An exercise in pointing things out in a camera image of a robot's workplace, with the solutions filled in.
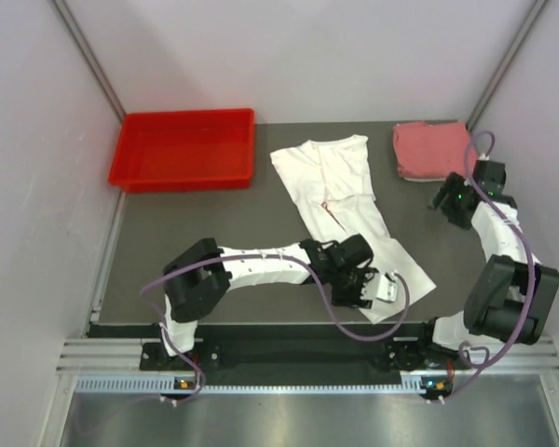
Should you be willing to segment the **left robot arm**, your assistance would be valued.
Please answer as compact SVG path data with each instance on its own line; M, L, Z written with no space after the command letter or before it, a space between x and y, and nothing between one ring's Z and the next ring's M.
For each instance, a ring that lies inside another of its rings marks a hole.
M222 257L164 283L165 322L160 357L171 368L186 367L193 356L198 322L208 316L227 292L261 284L331 286L335 306L368 310L381 300L391 302L397 285L371 266L374 254L361 235L342 242L305 239L282 248L236 250L203 238L163 269L171 274L191 264Z

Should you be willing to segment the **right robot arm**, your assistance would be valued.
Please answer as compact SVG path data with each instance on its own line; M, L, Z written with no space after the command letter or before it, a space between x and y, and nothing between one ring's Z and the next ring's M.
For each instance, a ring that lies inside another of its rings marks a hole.
M529 266L525 246L518 236L517 204L503 194L505 165L481 159L474 164L472 179L452 172L429 204L447 221L462 229L474 229L486 264L472 287L464 310L433 320L433 335L416 345L416 357L435 369L446 362L456 344L476 345L510 338L528 296Z

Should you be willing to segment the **white t-shirt with red print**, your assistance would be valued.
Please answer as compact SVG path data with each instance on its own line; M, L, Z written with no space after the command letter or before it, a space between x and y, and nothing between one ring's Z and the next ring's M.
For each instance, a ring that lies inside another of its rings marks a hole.
M312 238L341 242L363 236L374 252L371 266L379 271L371 283L398 273L414 304L434 291L436 284L391 236L375 205L367 142L362 135L306 141L272 152L270 160Z

